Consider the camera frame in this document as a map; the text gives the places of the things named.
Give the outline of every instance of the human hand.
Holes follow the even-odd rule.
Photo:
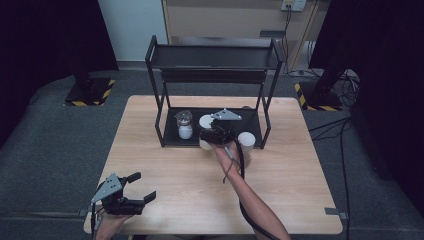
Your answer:
[[[121,229],[125,221],[134,215],[112,215],[102,210],[100,213],[100,225],[97,229],[95,240],[112,239],[112,237]]]
[[[215,152],[216,159],[221,165],[222,170],[227,175],[238,174],[238,167],[240,163],[239,153],[234,141],[226,145],[210,144]]]

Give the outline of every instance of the black curtain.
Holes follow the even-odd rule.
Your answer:
[[[41,86],[118,69],[96,0],[0,1],[0,41],[0,147]]]
[[[422,0],[332,1],[310,67],[327,71],[333,57],[348,54],[344,66],[361,81],[351,112],[370,158],[424,216],[422,9]],[[350,25],[355,16],[359,21]],[[335,52],[343,36],[355,41]]]

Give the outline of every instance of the white object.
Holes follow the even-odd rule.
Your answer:
[[[178,134],[182,139],[189,139],[191,138],[191,136],[193,136],[193,128],[191,127],[191,125],[179,126]]]
[[[211,123],[213,121],[213,118],[210,115],[203,115],[200,120],[199,120],[199,124],[200,126],[202,126],[202,128],[211,128]],[[204,149],[204,150],[212,150],[212,146],[209,145],[208,142],[206,142],[205,140],[200,139],[199,137],[199,146]]]
[[[203,115],[199,120],[199,124],[202,128],[211,128],[212,121],[213,118],[210,115]]]
[[[200,139],[199,137],[199,146],[204,149],[204,150],[212,150],[212,146],[209,145],[208,142],[206,142],[205,140]]]
[[[291,11],[301,12],[305,9],[306,0],[284,0],[281,4],[281,11],[288,11],[287,6],[290,6]]]
[[[250,132],[242,132],[238,136],[238,140],[241,144],[241,148],[244,153],[250,152],[255,146],[256,138]]]

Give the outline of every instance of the robotic arm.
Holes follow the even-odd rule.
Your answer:
[[[128,177],[118,178],[112,173],[97,189],[91,203],[101,200],[103,208],[108,214],[113,215],[141,215],[146,204],[156,198],[156,191],[145,196],[143,200],[129,200],[124,197],[125,185],[141,178],[141,173],[137,172]]]

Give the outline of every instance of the gray floor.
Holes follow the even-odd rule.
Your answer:
[[[4,239],[89,239],[83,218],[41,218],[31,212],[76,213],[87,207],[131,95],[152,94],[145,71],[99,72],[116,80],[104,106],[65,107],[72,77],[41,88],[34,103],[0,151],[0,236]],[[294,84],[314,81],[280,76],[275,96],[296,97]],[[340,84],[336,86],[340,93]],[[238,88],[237,95],[255,96],[257,89]],[[234,95],[232,87],[175,85],[175,95]],[[303,111],[308,127],[348,117],[339,112]],[[340,127],[325,136],[339,133]],[[312,132],[315,137],[320,131]],[[331,193],[339,210],[346,210],[340,139],[314,141]],[[395,182],[373,171],[354,127],[343,134],[350,193],[350,239],[424,239],[424,220]],[[345,239],[335,236],[294,235],[293,239]]]

